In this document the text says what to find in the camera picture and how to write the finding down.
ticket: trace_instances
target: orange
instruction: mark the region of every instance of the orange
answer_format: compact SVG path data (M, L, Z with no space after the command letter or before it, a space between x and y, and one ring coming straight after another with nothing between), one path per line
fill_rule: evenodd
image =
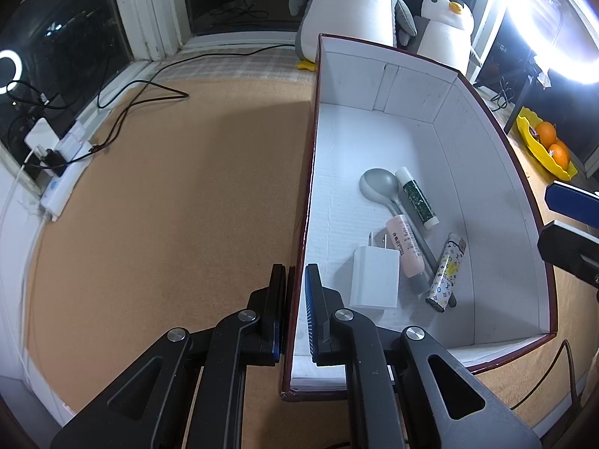
M549 147L553 145L557 139L553 125L550 124L549 121L541 121L534 129L537 130L538 141L549 150Z
M554 143L549 147L549 155L553 157L555 163L564 169L564 171L568 168L568 165L570 164L568 153L557 143Z
M568 159L568 163L570 163L570 150L568 150L568 147L567 147L567 146L565 146L565 143L564 143L564 142L562 142L562 140L560 140L560 139L558 138L557 140L555 140L555 145L559 145L559 146L561 146L561 148L563 148L563 149L564 149L565 156L566 156L566 157L567 157L567 159Z

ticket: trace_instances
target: penguin foot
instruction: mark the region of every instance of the penguin foot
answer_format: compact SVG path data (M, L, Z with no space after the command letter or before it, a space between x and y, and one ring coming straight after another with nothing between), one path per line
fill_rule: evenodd
M298 62L298 64L295 67L297 67L298 69L307 69L312 72L316 70L316 64L314 64L314 62L305 60Z

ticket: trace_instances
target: small plush penguin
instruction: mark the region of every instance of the small plush penguin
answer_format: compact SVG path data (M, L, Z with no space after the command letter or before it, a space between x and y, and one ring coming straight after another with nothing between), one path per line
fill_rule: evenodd
M397 23L404 31L400 35L416 35L414 20L402 0L289 0L291 15L302 8L304 18L295 39L295 51L302 61L315 61L321 33L396 46Z
M479 62L470 44L474 18L466 5L449 0L424 0L421 16L422 20L416 19L419 37L408 50L456 68L462 74L466 74L471 54Z

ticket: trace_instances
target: yellow bowl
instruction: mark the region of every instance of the yellow bowl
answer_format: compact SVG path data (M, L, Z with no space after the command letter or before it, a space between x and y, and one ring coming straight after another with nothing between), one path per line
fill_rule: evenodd
M537 116L537 113L529 110L527 107L523 107L516 118L520 135L522 135L522 139L526 143L526 146L528 146L528 150L531 151L532 155L535 156L543 167L555 175L555 177L568 182L578 174L574 164L570 161L568 169L564 171L564 169L555 163L555 160L553 160L553 157L551 157L545 150L545 147L538 143L530 134L529 127L535 128L541 121L543 120Z

